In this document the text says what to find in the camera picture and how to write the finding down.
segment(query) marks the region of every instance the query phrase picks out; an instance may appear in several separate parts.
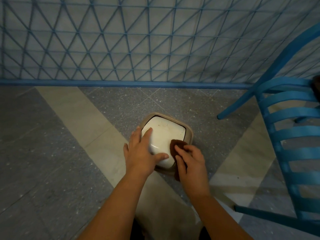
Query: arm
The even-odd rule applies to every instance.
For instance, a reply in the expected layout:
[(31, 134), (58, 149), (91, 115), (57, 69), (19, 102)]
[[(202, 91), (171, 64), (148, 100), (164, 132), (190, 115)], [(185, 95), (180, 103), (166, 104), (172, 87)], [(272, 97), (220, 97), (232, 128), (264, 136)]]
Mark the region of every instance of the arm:
[(193, 145), (175, 146), (180, 181), (211, 239), (252, 239), (210, 195), (205, 160)]
[(142, 188), (155, 165), (169, 155), (151, 155), (148, 150), (152, 133), (150, 128), (141, 138), (141, 128), (132, 132), (123, 147), (126, 174), (98, 211), (78, 240), (129, 239)]

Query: blue wire fence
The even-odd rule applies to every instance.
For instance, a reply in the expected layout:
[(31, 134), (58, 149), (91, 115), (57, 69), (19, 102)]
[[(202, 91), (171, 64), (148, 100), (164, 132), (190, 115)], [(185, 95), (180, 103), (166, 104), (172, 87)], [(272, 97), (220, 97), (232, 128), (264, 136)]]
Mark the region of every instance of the blue wire fence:
[[(0, 10), (0, 84), (29, 85), (248, 88), (320, 20), (320, 0), (2, 0)], [(319, 48), (279, 75), (316, 75)]]

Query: chair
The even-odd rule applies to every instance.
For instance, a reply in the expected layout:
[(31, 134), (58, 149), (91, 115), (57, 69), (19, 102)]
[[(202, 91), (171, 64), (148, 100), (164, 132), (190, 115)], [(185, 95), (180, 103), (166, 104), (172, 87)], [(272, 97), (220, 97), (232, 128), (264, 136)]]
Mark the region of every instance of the chair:
[[(225, 118), (251, 97), (256, 97), (297, 218), (237, 205), (234, 207), (235, 211), (276, 222), (320, 237), (320, 220), (312, 219), (309, 214), (320, 214), (320, 200), (303, 198), (298, 189), (298, 185), (320, 185), (320, 172), (292, 172), (289, 165), (290, 161), (295, 160), (320, 159), (320, 147), (303, 147), (285, 150), (281, 144), (282, 140), (291, 138), (320, 136), (320, 127), (297, 126), (277, 131), (274, 125), (274, 123), (278, 121), (290, 118), (296, 118), (296, 123), (301, 123), (308, 118), (320, 118), (320, 106), (316, 108), (292, 107), (274, 113), (269, 113), (268, 110), (269, 106), (288, 100), (318, 102), (310, 89), (310, 79), (294, 77), (274, 78), (295, 53), (318, 36), (320, 36), (320, 23), (312, 26), (296, 37), (281, 52), (259, 80), (234, 104), (220, 113), (218, 119)], [(269, 93), (270, 96), (265, 97), (263, 95), (264, 93)]]

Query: hand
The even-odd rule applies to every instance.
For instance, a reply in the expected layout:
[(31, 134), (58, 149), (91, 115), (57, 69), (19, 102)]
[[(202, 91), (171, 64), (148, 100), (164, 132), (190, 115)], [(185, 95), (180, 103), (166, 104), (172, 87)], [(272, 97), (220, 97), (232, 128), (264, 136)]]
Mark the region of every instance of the hand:
[(150, 154), (149, 141), (151, 133), (152, 128), (149, 128), (141, 138), (141, 128), (138, 126), (131, 133), (129, 147), (128, 144), (124, 144), (123, 154), (126, 174), (134, 173), (146, 179), (154, 171), (158, 162), (169, 158), (169, 155), (166, 153)]
[(184, 149), (190, 153), (180, 149), (177, 145), (174, 149), (180, 155), (176, 156), (180, 182), (189, 199), (192, 201), (197, 197), (210, 196), (207, 169), (201, 151), (194, 145), (184, 146)]

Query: forearm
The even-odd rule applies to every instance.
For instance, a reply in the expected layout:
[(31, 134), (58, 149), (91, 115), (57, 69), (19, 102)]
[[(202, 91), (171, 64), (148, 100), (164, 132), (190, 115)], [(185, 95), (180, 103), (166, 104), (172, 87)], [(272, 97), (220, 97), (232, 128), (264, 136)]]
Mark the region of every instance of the forearm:
[(215, 198), (194, 197), (191, 203), (212, 239), (252, 239)]
[(78, 239), (129, 239), (145, 181), (126, 174)]

